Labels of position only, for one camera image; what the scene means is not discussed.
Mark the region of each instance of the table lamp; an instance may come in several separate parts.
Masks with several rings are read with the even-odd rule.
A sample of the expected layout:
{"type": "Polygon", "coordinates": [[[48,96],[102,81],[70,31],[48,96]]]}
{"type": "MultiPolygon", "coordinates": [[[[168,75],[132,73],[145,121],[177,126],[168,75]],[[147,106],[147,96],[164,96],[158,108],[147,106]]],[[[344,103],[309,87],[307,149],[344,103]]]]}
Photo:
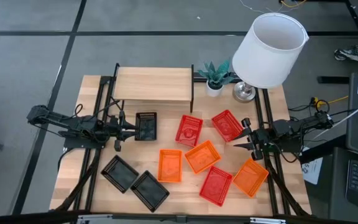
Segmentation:
{"type": "Polygon", "coordinates": [[[290,16],[257,17],[233,56],[233,69],[243,81],[234,86],[233,97],[245,103],[254,98],[254,87],[281,85],[308,39],[305,28],[290,16]]]}

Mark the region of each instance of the floor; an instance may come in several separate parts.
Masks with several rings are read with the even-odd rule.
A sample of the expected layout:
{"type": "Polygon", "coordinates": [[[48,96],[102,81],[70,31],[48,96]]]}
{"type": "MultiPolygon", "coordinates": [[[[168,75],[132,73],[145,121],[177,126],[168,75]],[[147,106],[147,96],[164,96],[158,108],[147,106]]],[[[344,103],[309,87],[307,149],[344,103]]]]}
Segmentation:
{"type": "MultiPolygon", "coordinates": [[[[274,0],[242,2],[263,12],[288,10],[280,8],[274,0]]],[[[358,1],[351,2],[358,13],[358,1]]],[[[81,0],[0,0],[0,31],[71,31],[80,4],[81,0]]],[[[284,13],[299,20],[307,31],[357,30],[345,4],[341,3],[307,2],[284,13]]],[[[85,5],[78,31],[247,31],[258,15],[259,12],[246,8],[239,0],[93,0],[85,5]]],[[[72,114],[82,76],[111,75],[116,62],[147,67],[188,67],[193,63],[195,69],[199,69],[205,61],[219,63],[231,58],[242,38],[221,35],[75,37],[71,54],[66,55],[70,57],[54,110],[72,114]]],[[[38,130],[28,125],[25,117],[32,106],[48,103],[62,60],[65,61],[63,54],[68,43],[67,35],[0,36],[0,143],[4,144],[0,151],[0,215],[11,212],[37,135],[38,130]]],[[[358,62],[333,59],[334,49],[357,43],[358,37],[311,37],[283,84],[288,107],[304,105],[312,96],[325,100],[346,96],[347,85],[320,85],[316,77],[346,77],[357,72],[358,62]]],[[[346,108],[345,100],[333,104],[331,111],[346,108]]],[[[302,118],[308,116],[308,111],[291,115],[302,118]]],[[[324,138],[329,140],[344,132],[345,127],[339,126],[324,138]]],[[[62,145],[59,137],[46,135],[24,213],[48,210],[62,145]]],[[[325,157],[323,170],[329,163],[330,157],[325,157]]],[[[319,217],[327,214],[328,197],[319,193],[329,193],[328,180],[329,177],[323,176],[318,186],[307,184],[313,213],[319,217]]]]}

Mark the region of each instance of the lamp base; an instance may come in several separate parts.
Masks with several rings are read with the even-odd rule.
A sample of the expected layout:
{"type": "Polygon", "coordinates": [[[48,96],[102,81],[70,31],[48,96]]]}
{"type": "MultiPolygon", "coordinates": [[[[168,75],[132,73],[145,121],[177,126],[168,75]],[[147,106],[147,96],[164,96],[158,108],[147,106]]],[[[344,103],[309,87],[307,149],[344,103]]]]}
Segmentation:
{"type": "Polygon", "coordinates": [[[248,103],[255,97],[256,90],[254,87],[246,84],[245,82],[239,82],[234,85],[233,97],[240,103],[248,103]]]}

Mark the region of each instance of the shoe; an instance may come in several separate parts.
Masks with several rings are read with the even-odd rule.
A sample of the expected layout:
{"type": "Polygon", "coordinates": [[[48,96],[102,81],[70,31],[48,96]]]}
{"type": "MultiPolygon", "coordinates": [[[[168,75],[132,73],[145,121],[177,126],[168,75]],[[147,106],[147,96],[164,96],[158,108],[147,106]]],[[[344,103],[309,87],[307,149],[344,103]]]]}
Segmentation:
{"type": "Polygon", "coordinates": [[[358,62],[358,46],[352,46],[349,49],[337,49],[334,52],[336,60],[351,59],[358,62]]]}

